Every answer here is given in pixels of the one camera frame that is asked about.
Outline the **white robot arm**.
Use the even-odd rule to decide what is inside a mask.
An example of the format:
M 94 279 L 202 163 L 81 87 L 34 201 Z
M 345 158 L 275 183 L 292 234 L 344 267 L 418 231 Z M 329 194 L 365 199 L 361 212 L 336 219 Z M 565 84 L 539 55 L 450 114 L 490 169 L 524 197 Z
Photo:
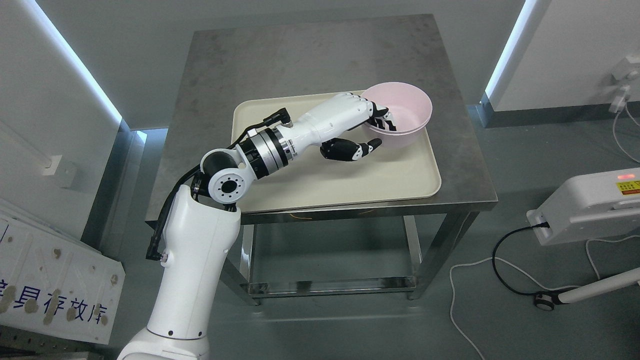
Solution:
M 293 150 L 273 125 L 291 126 L 285 108 L 248 126 L 226 148 L 207 152 L 174 185 L 160 210 L 146 257 L 163 275 L 150 319 L 119 360 L 208 360 L 208 325 L 227 253 L 250 185 L 285 167 Z

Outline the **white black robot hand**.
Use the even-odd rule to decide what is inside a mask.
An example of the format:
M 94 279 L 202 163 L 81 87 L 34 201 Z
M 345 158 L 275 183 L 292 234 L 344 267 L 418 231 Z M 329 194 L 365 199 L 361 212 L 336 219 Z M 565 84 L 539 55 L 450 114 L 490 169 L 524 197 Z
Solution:
M 355 95 L 339 93 L 305 112 L 291 126 L 277 125 L 281 136 L 297 157 L 310 146 L 318 146 L 323 158 L 341 162 L 358 161 L 382 145 L 375 137 L 357 143 L 340 136 L 363 124 L 388 126 L 396 130 L 394 114 L 388 107 Z

